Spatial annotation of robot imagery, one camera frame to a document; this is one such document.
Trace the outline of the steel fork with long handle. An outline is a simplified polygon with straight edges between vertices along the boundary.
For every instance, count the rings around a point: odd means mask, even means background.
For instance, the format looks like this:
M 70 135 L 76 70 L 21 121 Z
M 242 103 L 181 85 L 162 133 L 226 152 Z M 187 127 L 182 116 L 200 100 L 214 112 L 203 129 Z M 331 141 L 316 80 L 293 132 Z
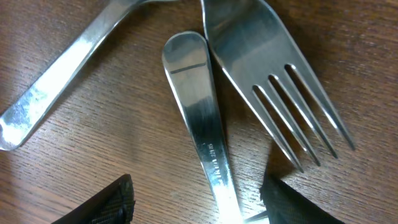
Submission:
M 1 1 L 1 150 L 18 149 L 107 36 L 152 1 Z

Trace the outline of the steel fork crosswise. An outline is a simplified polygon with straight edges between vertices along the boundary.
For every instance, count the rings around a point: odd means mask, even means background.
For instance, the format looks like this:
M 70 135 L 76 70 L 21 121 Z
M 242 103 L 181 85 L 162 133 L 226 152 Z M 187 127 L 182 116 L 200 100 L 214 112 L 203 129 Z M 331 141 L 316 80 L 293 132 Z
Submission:
M 224 74 L 271 135 L 288 160 L 302 166 L 275 121 L 255 94 L 258 87 L 288 127 L 302 149 L 316 164 L 320 161 L 307 137 L 269 81 L 274 77 L 298 109 L 311 130 L 336 155 L 318 120 L 289 76 L 290 67 L 318 103 L 332 126 L 347 140 L 354 141 L 343 124 L 317 76 L 273 8 L 260 0 L 201 0 L 203 27 L 210 49 Z

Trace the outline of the large steel spoon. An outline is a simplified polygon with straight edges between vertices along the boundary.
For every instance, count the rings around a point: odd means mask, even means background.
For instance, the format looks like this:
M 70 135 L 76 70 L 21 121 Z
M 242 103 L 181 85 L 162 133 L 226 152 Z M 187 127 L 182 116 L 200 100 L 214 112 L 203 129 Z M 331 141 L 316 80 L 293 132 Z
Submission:
M 197 32 L 173 35 L 162 63 L 218 206 L 221 223 L 268 223 L 265 213 L 243 219 L 229 165 L 228 149 L 206 40 Z

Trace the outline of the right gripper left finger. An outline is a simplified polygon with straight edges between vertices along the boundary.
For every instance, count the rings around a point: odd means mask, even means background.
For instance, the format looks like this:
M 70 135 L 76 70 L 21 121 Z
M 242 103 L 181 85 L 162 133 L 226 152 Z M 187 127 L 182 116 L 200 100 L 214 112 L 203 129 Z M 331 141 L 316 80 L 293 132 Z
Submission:
M 130 224 L 135 203 L 131 176 L 124 174 L 53 224 Z

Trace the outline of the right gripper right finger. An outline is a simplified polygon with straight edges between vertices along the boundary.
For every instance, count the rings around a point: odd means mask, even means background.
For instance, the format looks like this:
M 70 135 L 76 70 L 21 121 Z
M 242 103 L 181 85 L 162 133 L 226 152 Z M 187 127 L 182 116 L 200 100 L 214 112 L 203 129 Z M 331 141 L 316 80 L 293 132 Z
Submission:
M 260 192 L 270 223 L 344 224 L 272 175 L 264 176 Z

